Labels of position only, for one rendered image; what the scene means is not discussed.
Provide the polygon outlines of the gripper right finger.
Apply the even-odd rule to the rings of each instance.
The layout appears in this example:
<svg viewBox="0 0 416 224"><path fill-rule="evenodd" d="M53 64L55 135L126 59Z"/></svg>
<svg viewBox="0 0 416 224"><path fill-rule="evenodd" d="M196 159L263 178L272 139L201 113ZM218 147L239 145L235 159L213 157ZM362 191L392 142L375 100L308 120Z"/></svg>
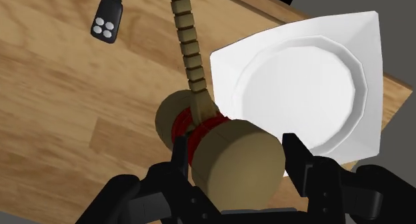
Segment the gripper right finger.
<svg viewBox="0 0 416 224"><path fill-rule="evenodd" d="M307 214L317 224L416 224L416 187L379 165L350 172L332 158L314 156L294 133L283 134L285 169Z"/></svg>

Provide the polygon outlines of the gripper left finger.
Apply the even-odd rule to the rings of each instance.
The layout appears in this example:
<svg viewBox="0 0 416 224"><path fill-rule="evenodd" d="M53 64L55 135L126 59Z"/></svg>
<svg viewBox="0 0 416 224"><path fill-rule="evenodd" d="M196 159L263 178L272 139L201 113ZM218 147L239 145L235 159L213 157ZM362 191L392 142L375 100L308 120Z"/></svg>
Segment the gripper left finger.
<svg viewBox="0 0 416 224"><path fill-rule="evenodd" d="M176 137L171 160L152 165L142 180L111 178L75 224L221 224L221 213L188 181L187 141Z"/></svg>

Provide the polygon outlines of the tan wooden mallet red band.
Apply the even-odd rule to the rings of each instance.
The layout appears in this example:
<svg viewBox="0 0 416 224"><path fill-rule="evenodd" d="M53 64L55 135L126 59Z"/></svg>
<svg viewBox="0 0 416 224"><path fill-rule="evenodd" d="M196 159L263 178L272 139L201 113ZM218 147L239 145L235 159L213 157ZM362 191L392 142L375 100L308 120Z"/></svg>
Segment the tan wooden mallet red band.
<svg viewBox="0 0 416 224"><path fill-rule="evenodd" d="M171 9L189 89L160 104L159 138L172 149L178 136L187 136L185 168L218 210L264 209L283 178L283 147L258 126L220 112L207 90L191 2L171 0Z"/></svg>

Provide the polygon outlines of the white square plate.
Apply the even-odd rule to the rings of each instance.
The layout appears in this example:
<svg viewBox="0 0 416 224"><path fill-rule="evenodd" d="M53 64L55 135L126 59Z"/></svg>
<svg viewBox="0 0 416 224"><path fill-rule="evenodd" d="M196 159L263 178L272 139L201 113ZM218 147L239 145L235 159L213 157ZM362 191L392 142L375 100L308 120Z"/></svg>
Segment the white square plate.
<svg viewBox="0 0 416 224"><path fill-rule="evenodd" d="M378 155L383 58L375 11L268 29L210 55L220 111L339 164Z"/></svg>

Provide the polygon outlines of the black key fob remote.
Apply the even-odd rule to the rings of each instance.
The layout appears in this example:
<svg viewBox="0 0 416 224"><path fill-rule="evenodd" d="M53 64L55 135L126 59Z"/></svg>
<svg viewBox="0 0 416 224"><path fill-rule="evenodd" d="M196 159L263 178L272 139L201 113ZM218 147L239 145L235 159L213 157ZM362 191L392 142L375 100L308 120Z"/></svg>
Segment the black key fob remote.
<svg viewBox="0 0 416 224"><path fill-rule="evenodd" d="M105 43L116 41L123 14L122 0L100 0L90 34Z"/></svg>

